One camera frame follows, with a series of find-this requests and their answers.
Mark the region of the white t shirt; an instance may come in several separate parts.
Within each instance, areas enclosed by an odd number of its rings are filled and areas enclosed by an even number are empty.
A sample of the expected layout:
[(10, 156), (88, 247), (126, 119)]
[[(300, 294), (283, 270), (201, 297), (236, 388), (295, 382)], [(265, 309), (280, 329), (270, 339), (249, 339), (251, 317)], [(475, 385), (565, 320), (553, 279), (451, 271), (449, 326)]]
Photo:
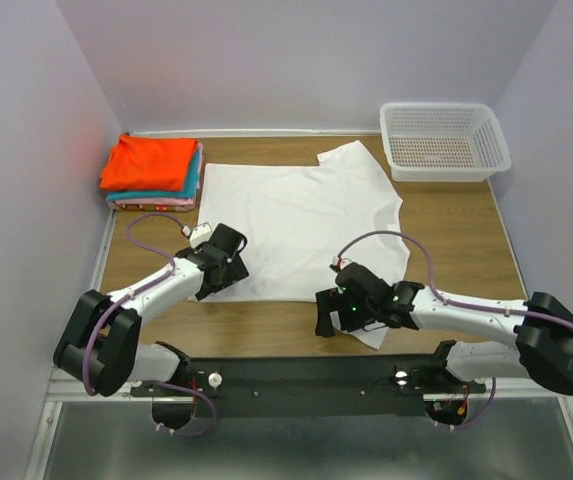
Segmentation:
[(342, 247), (387, 283), (402, 280), (410, 251), (392, 234), (402, 204), (360, 141), (318, 154), (314, 166), (207, 164), (198, 220), (248, 238), (250, 276), (205, 304), (312, 303), (334, 286), (330, 264)]

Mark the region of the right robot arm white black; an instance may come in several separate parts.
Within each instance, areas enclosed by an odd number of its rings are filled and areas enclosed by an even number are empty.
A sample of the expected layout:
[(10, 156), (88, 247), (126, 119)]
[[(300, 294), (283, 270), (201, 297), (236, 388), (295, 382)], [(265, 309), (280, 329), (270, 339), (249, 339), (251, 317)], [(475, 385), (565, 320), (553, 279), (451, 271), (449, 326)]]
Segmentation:
[(527, 378), (557, 394), (573, 396), (573, 314), (554, 296), (489, 300), (440, 292), (419, 282), (387, 284), (366, 267), (336, 270), (335, 287), (316, 293), (315, 333), (390, 329), (449, 330), (481, 337), (441, 345), (426, 379), (446, 392), (478, 378)]

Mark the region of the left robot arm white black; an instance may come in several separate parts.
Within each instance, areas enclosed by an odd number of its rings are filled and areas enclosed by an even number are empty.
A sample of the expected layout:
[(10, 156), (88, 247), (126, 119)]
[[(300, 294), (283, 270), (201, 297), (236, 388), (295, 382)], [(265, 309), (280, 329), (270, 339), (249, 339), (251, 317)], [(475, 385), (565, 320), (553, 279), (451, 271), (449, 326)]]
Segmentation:
[(174, 305), (203, 300), (246, 279), (241, 253), (247, 237), (225, 224), (207, 223), (182, 234), (189, 246), (169, 255), (144, 279), (108, 294), (85, 292), (55, 347), (53, 363), (82, 382), (92, 396), (108, 397), (130, 382), (154, 382), (167, 395), (188, 380), (186, 355), (157, 342), (140, 342), (142, 328)]

